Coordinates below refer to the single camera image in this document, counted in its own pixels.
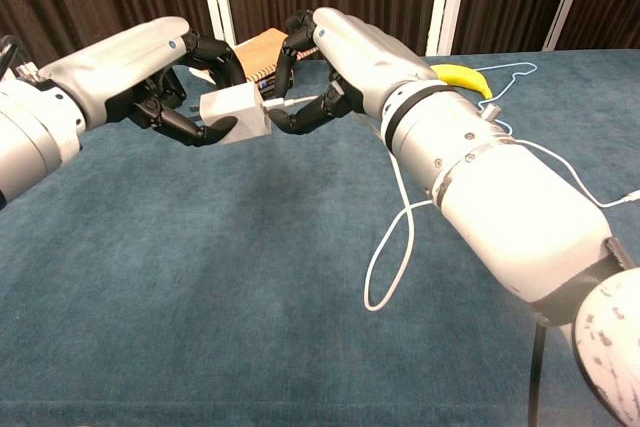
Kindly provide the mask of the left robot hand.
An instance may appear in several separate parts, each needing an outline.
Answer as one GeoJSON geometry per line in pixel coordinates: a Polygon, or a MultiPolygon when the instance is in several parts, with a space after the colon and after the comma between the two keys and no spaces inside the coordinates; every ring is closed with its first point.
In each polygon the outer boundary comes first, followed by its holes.
{"type": "Polygon", "coordinates": [[[206,70],[224,88],[246,81],[226,42],[199,33],[177,16],[112,35],[40,68],[39,76],[71,95],[89,130],[128,118],[186,146],[219,142],[238,119],[224,116],[200,125],[179,113],[187,94],[175,65],[206,70]]]}

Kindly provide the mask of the brown spiral notebook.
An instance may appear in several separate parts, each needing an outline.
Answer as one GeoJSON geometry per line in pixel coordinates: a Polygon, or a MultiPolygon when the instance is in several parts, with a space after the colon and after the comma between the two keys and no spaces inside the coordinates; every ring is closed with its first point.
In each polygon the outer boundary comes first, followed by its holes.
{"type": "Polygon", "coordinates": [[[275,80],[278,56],[287,34],[276,28],[236,45],[233,50],[245,73],[244,82],[260,84],[264,79],[275,80]]]}

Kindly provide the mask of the white wall charger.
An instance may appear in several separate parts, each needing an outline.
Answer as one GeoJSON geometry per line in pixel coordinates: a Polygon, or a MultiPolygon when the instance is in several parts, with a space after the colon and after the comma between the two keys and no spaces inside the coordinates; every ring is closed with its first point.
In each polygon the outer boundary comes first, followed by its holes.
{"type": "Polygon", "coordinates": [[[246,82],[202,95],[197,112],[208,126],[223,117],[236,117],[234,128],[218,142],[219,145],[232,144],[272,133],[262,102],[256,84],[246,82]]]}

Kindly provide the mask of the blue-green table cloth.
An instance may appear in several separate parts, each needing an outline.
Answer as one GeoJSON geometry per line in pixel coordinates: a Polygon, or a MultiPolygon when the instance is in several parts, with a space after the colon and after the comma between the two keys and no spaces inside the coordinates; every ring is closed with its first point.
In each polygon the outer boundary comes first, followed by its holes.
{"type": "Polygon", "coordinates": [[[534,321],[354,117],[195,149],[123,121],[0,211],[0,426],[524,427],[534,321]]]}

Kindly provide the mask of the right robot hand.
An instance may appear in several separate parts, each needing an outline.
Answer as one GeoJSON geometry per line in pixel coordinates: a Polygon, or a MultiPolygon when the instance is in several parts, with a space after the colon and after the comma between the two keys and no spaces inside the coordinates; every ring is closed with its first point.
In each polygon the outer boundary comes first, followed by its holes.
{"type": "Polygon", "coordinates": [[[337,9],[299,10],[286,20],[285,31],[276,65],[276,98],[286,95],[289,74],[300,52],[316,47],[330,66],[326,91],[297,113],[269,110],[272,123],[285,133],[310,133],[350,112],[380,119],[387,99],[405,84],[446,87],[401,41],[337,9]]]}

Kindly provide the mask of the yellow banana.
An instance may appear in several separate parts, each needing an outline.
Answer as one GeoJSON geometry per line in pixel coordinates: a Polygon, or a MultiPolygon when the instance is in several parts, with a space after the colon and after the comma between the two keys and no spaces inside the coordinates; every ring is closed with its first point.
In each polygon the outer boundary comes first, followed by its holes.
{"type": "Polygon", "coordinates": [[[436,64],[431,69],[438,79],[454,87],[478,92],[485,100],[493,97],[493,92],[485,76],[470,67],[457,64],[436,64]]]}

